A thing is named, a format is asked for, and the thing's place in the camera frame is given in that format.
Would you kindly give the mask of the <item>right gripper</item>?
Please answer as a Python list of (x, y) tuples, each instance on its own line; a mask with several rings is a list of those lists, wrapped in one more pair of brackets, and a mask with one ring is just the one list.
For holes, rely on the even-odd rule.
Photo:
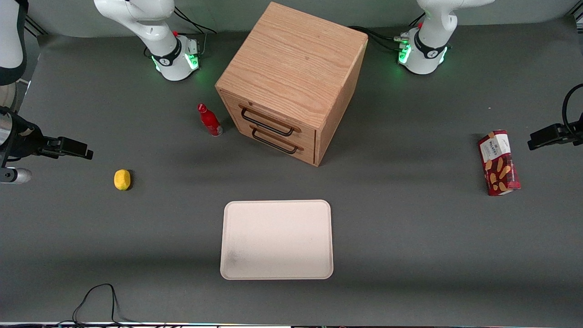
[(1, 143), (1, 166), (28, 156), (44, 156), (58, 159), (63, 156), (92, 160), (93, 151), (87, 144), (66, 137), (44, 137), (35, 125), (6, 107), (1, 108), (1, 118), (12, 124), (8, 137)]

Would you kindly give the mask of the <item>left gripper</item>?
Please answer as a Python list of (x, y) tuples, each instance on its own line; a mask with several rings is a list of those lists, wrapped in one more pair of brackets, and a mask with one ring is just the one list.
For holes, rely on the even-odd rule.
[(575, 147), (583, 144), (583, 123), (572, 122), (567, 125), (552, 124), (531, 133), (527, 145), (531, 151), (555, 144), (572, 143)]

